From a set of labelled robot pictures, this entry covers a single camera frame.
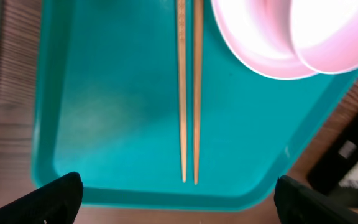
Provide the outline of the small white bowl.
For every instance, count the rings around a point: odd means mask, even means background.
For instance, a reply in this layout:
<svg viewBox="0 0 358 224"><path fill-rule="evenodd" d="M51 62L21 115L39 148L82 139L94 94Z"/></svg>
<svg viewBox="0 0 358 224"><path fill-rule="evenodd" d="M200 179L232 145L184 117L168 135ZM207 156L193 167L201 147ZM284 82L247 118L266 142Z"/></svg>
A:
<svg viewBox="0 0 358 224"><path fill-rule="evenodd" d="M358 68L358 0L292 1L290 33L308 68L326 74Z"/></svg>

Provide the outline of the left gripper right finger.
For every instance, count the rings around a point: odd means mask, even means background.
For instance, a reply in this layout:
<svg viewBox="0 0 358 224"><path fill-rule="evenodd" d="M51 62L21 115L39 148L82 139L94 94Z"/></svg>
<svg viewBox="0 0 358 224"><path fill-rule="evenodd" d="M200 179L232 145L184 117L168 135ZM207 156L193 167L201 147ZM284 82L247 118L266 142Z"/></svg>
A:
<svg viewBox="0 0 358 224"><path fill-rule="evenodd" d="M282 224L358 224L358 213L287 175L278 178L273 200Z"/></svg>

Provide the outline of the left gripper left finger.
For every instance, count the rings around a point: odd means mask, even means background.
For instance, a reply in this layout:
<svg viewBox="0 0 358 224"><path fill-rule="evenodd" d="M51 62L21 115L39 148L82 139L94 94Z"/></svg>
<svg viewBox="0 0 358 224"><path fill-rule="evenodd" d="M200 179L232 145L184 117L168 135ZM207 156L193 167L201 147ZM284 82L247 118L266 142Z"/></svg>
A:
<svg viewBox="0 0 358 224"><path fill-rule="evenodd" d="M1 224L59 223L75 221L83 198L77 172L66 175L0 208Z"/></svg>

